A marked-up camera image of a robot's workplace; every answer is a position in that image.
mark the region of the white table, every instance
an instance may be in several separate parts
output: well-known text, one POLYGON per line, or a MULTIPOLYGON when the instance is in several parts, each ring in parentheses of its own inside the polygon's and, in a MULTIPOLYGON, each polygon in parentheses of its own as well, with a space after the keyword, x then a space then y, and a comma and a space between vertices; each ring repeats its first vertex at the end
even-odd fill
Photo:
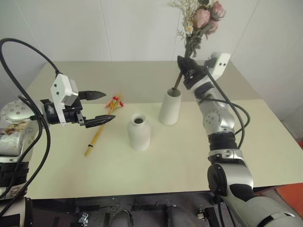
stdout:
MULTIPOLYGON (((303 182, 303 152, 265 102, 234 102, 251 115, 241 150, 254 185, 303 182)), ((83 105, 83 113, 88 118, 105 114, 103 106, 83 105)), ((27 196, 53 199, 209 190, 208 139, 197 104, 182 103, 179 120, 172 126, 157 120, 159 109, 159 103, 151 103, 126 104, 116 110, 117 117, 105 126, 88 157, 84 153, 97 128, 51 126, 49 157, 27 196), (134 151, 128 144, 126 125, 136 112, 144 113, 151 124, 151 144, 146 151, 134 151)), ((44 134, 35 146, 29 175, 38 166, 45 145, 44 134)))

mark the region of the white ceramic vase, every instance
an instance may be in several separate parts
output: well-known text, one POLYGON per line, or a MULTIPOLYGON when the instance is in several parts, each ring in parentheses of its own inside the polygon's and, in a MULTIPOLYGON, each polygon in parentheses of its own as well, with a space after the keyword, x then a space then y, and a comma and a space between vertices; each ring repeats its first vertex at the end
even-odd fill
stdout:
POLYGON ((132 115, 127 125, 127 132, 133 149, 145 150, 148 148, 151 141, 151 127, 144 114, 135 113, 132 115))
POLYGON ((178 121, 181 106, 181 92, 176 89, 169 89, 159 113, 159 121, 166 125, 175 124, 178 121))

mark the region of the yellow flower stem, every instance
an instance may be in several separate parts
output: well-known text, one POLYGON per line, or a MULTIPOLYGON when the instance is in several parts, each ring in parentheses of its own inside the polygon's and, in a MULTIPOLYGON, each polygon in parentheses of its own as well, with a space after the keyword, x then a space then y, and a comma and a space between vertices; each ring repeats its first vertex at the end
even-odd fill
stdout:
MULTIPOLYGON (((110 104, 110 109, 109 109, 109 111, 108 111, 107 114, 111 114, 117 108, 117 106, 120 103, 120 99, 121 99, 121 96, 118 97, 118 100, 116 100, 113 105, 110 104)), ((91 143, 88 145, 84 156, 88 156, 90 154, 90 152, 93 149, 95 143, 97 142, 97 139, 100 136, 101 131, 102 131, 102 129, 103 129, 104 126, 105 126, 104 124, 101 125, 101 126, 99 126, 99 129, 98 129, 97 133, 95 134, 95 136, 94 136, 93 140, 91 141, 91 143)))

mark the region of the black wire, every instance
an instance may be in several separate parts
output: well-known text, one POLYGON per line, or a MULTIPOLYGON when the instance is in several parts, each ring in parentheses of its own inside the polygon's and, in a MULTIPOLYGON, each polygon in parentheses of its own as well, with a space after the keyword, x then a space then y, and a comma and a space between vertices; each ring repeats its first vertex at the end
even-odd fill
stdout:
POLYGON ((43 116, 40 118, 40 121, 42 122, 42 125, 44 126, 45 132, 46 132, 46 151, 45 151, 45 154, 44 154, 44 156, 43 156, 43 158, 40 162, 40 165, 35 170, 35 172, 30 177, 30 179, 23 185, 23 187, 18 191, 18 193, 15 195, 15 197, 13 199, 11 199, 9 201, 9 203, 5 206, 5 208, 0 212, 0 217, 2 217, 3 214, 5 214, 5 212, 11 207, 11 205, 16 201, 16 199, 18 199, 18 197, 27 189, 29 184, 32 183, 33 179, 37 176, 37 174, 39 173, 39 171, 41 170, 42 166, 44 165, 44 163, 47 159, 47 156, 48 156, 48 153, 49 153, 49 150, 50 150, 50 146, 51 146, 51 135, 50 135, 48 125, 47 125, 43 116))
MULTIPOLYGON (((31 108, 30 104, 25 100, 25 98, 18 96, 19 99, 24 102, 29 108, 31 108)), ((28 152, 31 150, 31 148, 33 148, 33 146, 39 141, 39 139, 41 138, 42 135, 42 124, 40 119, 38 120, 38 126, 39 126, 39 132, 37 137, 35 138, 35 140, 28 146, 28 148, 21 154, 21 156, 18 158, 18 161, 16 163, 15 169, 14 169, 14 173, 16 173, 19 170, 19 167, 21 165, 22 160, 24 159, 24 157, 28 154, 28 152)), ((6 188, 6 190, 0 195, 0 199, 5 196, 10 189, 12 188, 13 184, 15 183, 16 180, 16 176, 14 175, 13 178, 11 179, 8 187, 6 188)))
POLYGON ((233 226, 234 226, 234 227, 236 227, 236 223, 235 223, 235 221, 234 221, 234 219, 233 219, 232 213, 231 213, 231 211, 230 211, 230 209, 229 209, 229 207, 228 207, 227 205, 226 205, 226 207, 227 207, 227 210, 228 210, 229 216, 231 217, 232 224, 233 224, 233 226))
POLYGON ((19 43, 22 44, 24 46, 29 47, 30 49, 32 49, 33 51, 37 52, 38 54, 40 54, 45 60, 48 61, 48 63, 51 64, 51 66, 55 69, 55 73, 58 74, 60 73, 60 71, 58 70, 57 66, 52 62, 52 60, 50 60, 46 55, 44 55, 41 51, 39 51, 37 48, 33 47, 30 44, 27 44, 26 42, 23 42, 21 40, 18 39, 14 39, 14 38, 4 38, 0 40, 0 49, 2 49, 2 45, 5 44, 6 42, 14 42, 14 43, 19 43))
POLYGON ((235 112, 235 114, 237 115, 237 118, 239 119, 240 125, 241 125, 241 139, 240 142, 238 144, 238 149, 241 148, 241 145, 244 141, 244 137, 245 137, 245 128, 244 128, 244 123, 243 120, 239 114, 239 112, 237 111, 237 109, 232 105, 231 101, 229 100, 229 98, 226 96, 226 94, 223 92, 223 90, 220 88, 220 86, 217 84, 217 82, 215 81, 215 79, 213 78, 213 76, 210 74, 210 72, 208 71, 208 69, 206 67, 203 68, 204 71, 207 73, 208 77, 210 78, 210 80, 212 81, 212 83, 215 85, 215 87, 218 89, 218 91, 221 93, 221 95, 223 96, 223 98, 227 101, 227 103, 229 104, 229 106, 232 108, 232 110, 235 112))
POLYGON ((25 97, 23 99, 23 101, 26 101, 26 104, 28 104, 28 107, 30 107, 30 109, 34 112, 34 114, 37 117, 38 122, 40 121, 40 123, 42 123, 42 125, 45 128, 45 132, 46 132, 46 150, 45 150, 45 154, 44 154, 38 168, 35 170, 35 172, 30 177, 30 179, 18 191, 18 193, 15 195, 15 197, 13 199, 11 199, 9 201, 9 203, 5 206, 5 208, 0 212, 0 217, 3 216, 3 214, 11 207, 11 205, 15 202, 15 200, 24 192, 24 190, 27 189, 29 184, 33 181, 33 179, 39 173, 40 169, 42 168, 43 164, 45 163, 45 161, 47 159, 49 149, 50 149, 50 144, 51 144, 51 136, 50 136, 50 132, 49 132, 49 128, 48 128, 46 120, 44 119, 42 113, 40 112, 39 108, 36 106, 36 104, 34 103, 32 98, 28 95, 28 93, 24 90, 24 88, 20 85, 20 83, 14 77, 13 73, 10 71, 9 67, 7 66, 7 63, 5 62, 3 52, 2 52, 2 47, 6 42, 15 42, 15 43, 19 43, 19 44, 22 44, 24 46, 29 47, 30 49, 32 49, 35 52, 37 52, 38 54, 40 54, 43 58, 45 58, 51 64, 51 66, 55 69, 56 75, 58 73, 60 73, 60 71, 55 66, 55 64, 48 57, 46 57, 43 53, 41 53, 38 49, 36 49, 35 47, 33 47, 33 46, 31 46, 31 45, 29 45, 29 44, 27 44, 27 43, 25 43, 21 40, 18 40, 18 39, 5 38, 5 39, 0 40, 0 62, 2 64, 4 70, 6 71, 6 73, 10 77, 10 79, 13 81, 13 83, 16 85, 16 87, 19 89, 19 91, 23 94, 23 96, 25 97))
POLYGON ((220 196, 217 196, 218 200, 218 210, 219 210, 219 217, 220 217, 220 222, 221 222, 221 227, 225 227, 224 221, 223 221, 223 216, 222 216, 222 208, 221 208, 221 201, 220 201, 220 196))
MULTIPOLYGON (((203 101, 215 101, 215 102, 227 103, 227 104, 228 104, 228 102, 225 101, 225 100, 215 99, 215 98, 204 98, 204 99, 201 100, 201 102, 203 102, 203 101)), ((247 121, 246 121, 246 123, 244 124, 244 127, 246 128, 246 126, 248 126, 249 123, 250 123, 250 114, 249 114, 242 106, 237 105, 237 104, 235 104, 235 103, 232 103, 232 105, 234 105, 235 107, 237 107, 238 109, 240 109, 240 110, 246 115, 247 121)), ((238 134, 239 132, 241 132, 241 131, 242 131, 242 129, 237 130, 237 131, 235 132, 235 135, 237 135, 237 134, 238 134)))

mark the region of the dried flower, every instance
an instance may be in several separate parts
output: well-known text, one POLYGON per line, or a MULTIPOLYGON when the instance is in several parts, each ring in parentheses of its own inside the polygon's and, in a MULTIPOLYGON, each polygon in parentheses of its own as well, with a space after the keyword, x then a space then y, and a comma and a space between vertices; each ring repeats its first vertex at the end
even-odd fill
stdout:
POLYGON ((205 32, 206 38, 208 38, 208 36, 210 34, 213 34, 218 28, 218 22, 217 21, 210 20, 209 24, 212 25, 212 28, 210 28, 207 32, 205 32))
POLYGON ((211 20, 219 21, 221 18, 224 17, 224 14, 225 11, 222 5, 218 1, 214 2, 211 8, 211 20))
POLYGON ((193 16, 193 24, 195 28, 202 28, 205 26, 210 17, 210 12, 205 9, 198 9, 193 16))
POLYGON ((194 30, 193 23, 189 22, 185 30, 185 33, 190 36, 193 33, 193 30, 194 30))

